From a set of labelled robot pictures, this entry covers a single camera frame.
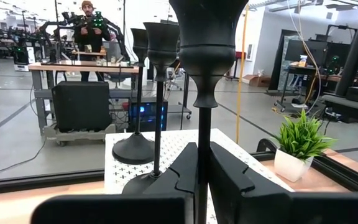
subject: white cable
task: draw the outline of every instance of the white cable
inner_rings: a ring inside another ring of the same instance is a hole
[[[287,6],[288,6],[288,9],[291,9],[291,7],[290,7],[290,0],[287,0]],[[307,51],[310,52],[308,46],[305,44],[305,41],[303,40],[303,35],[302,35],[302,33],[301,33],[302,30],[301,30],[301,32],[300,32],[300,31],[298,30],[298,28],[296,27],[295,21],[293,20],[293,17],[292,17],[292,14],[291,14],[291,11],[289,11],[289,14],[290,14],[291,21],[292,21],[292,24],[293,24],[293,26],[294,26],[296,32],[298,33],[298,35],[299,35],[301,41],[304,43],[305,48],[307,48]],[[314,63],[316,63],[316,61],[314,60],[314,57],[313,57],[312,54],[310,54],[310,57],[311,57],[312,61],[313,61]],[[306,112],[306,114],[308,114],[308,113],[311,111],[311,109],[313,109],[313,107],[315,106],[315,104],[316,104],[316,102],[317,102],[317,99],[320,97],[320,93],[321,93],[321,77],[320,77],[320,72],[318,72],[318,80],[319,80],[319,85],[318,85],[317,98],[315,99],[314,103],[311,105],[311,107],[309,108],[309,110]]]

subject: concrete floor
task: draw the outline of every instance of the concrete floor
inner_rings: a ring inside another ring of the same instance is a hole
[[[29,107],[31,84],[30,73],[15,72],[12,60],[0,60],[0,169],[30,159],[44,143],[39,135],[37,117]],[[150,94],[153,83],[148,83],[144,89],[145,95]],[[248,152],[255,152],[260,139],[277,133],[283,121],[282,115],[271,110],[276,99],[265,95],[264,91],[264,88],[242,86],[239,145]],[[213,128],[219,128],[233,140],[236,138],[236,92],[237,82],[222,79],[218,83],[215,96],[220,106],[213,110],[212,120]],[[177,104],[182,97],[182,91],[172,91],[168,101]],[[188,107],[193,115],[189,120],[183,119],[183,129],[198,128],[198,110],[192,106],[195,98],[196,86],[191,80]],[[180,115],[171,114],[167,129],[179,128]],[[331,123],[327,134],[337,139],[334,150],[345,151],[346,156],[358,161],[358,124]],[[0,173],[0,178],[103,167],[102,142],[77,141],[60,147],[47,141],[36,159]]]

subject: white pegboard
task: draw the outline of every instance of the white pegboard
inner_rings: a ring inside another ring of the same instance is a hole
[[[111,153],[113,145],[122,139],[128,138],[131,134],[132,133],[120,133],[106,135],[106,155],[104,164],[104,190],[106,194],[121,194],[128,181],[136,175],[149,173],[153,169],[153,162],[144,165],[127,165],[122,164],[113,158]],[[154,141],[154,132],[146,132],[142,134],[145,138]],[[211,141],[218,143],[260,175],[275,182],[284,189],[293,191],[293,189],[280,180],[273,172],[268,170],[219,129],[211,130]],[[161,133],[160,170],[162,172],[165,172],[189,142],[198,143],[198,130],[163,131]],[[207,223],[216,223],[215,211],[209,191],[207,216]]]

